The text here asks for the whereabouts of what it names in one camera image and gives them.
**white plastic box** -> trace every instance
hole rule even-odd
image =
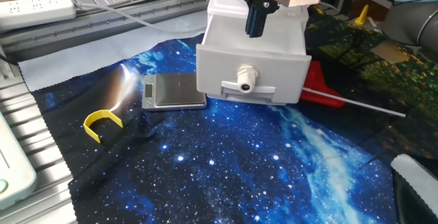
[[[304,39],[307,6],[282,6],[268,15],[260,38],[246,35],[247,15],[244,0],[210,1],[207,31],[196,48],[198,91],[230,101],[297,103],[311,61]],[[247,94],[237,84],[237,72],[244,65],[258,73]]]

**white rod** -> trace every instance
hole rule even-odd
[[[303,90],[306,90],[308,92],[312,92],[314,94],[322,95],[322,96],[325,96],[325,97],[330,97],[330,98],[333,98],[333,99],[336,99],[336,100],[345,101],[345,102],[348,102],[348,103],[351,103],[351,104],[359,105],[359,106],[362,106],[362,107],[365,107],[365,108],[371,108],[373,110],[378,110],[378,111],[381,111],[381,112],[386,112],[388,114],[394,114],[394,115],[398,115],[398,116],[401,116],[401,117],[406,117],[406,114],[402,114],[402,113],[399,113],[399,112],[394,112],[394,111],[391,111],[391,110],[386,110],[384,108],[378,108],[378,107],[375,107],[375,106],[372,106],[372,105],[360,103],[358,101],[351,101],[351,100],[348,100],[348,99],[345,99],[345,98],[342,98],[342,97],[337,97],[337,96],[334,96],[334,95],[326,94],[326,93],[319,92],[319,91],[316,91],[316,90],[312,90],[312,89],[309,89],[309,88],[303,88]]]

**green button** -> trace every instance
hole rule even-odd
[[[8,183],[4,179],[0,179],[0,193],[3,193],[8,187]]]

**gray cloth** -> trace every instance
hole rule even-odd
[[[157,25],[175,31],[189,31],[207,26],[207,11],[180,16]],[[143,53],[160,42],[190,38],[204,31],[172,34],[152,27],[142,27],[18,64],[27,87],[30,91],[35,91]]]

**power strip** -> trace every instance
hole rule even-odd
[[[76,17],[71,0],[17,0],[0,3],[0,31]]]

